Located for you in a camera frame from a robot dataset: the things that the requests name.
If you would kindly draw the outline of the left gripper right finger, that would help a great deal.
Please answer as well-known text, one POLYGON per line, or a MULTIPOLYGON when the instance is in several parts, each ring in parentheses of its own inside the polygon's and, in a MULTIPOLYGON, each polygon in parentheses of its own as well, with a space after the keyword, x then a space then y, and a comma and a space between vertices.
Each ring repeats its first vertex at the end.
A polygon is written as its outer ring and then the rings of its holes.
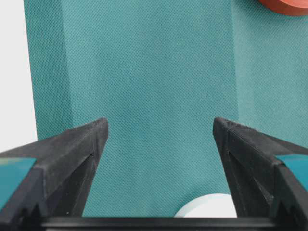
POLYGON ((239 221, 307 230, 307 148, 222 117, 213 136, 239 221))

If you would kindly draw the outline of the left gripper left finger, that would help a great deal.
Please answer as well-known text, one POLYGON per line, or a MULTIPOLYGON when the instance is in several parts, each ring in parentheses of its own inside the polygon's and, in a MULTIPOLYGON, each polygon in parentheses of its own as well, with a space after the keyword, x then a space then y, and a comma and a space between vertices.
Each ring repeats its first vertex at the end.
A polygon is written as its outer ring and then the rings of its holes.
POLYGON ((80 217, 108 139, 100 118, 56 136, 7 150, 1 159, 34 159, 34 164, 5 200, 0 228, 17 231, 25 218, 80 217))

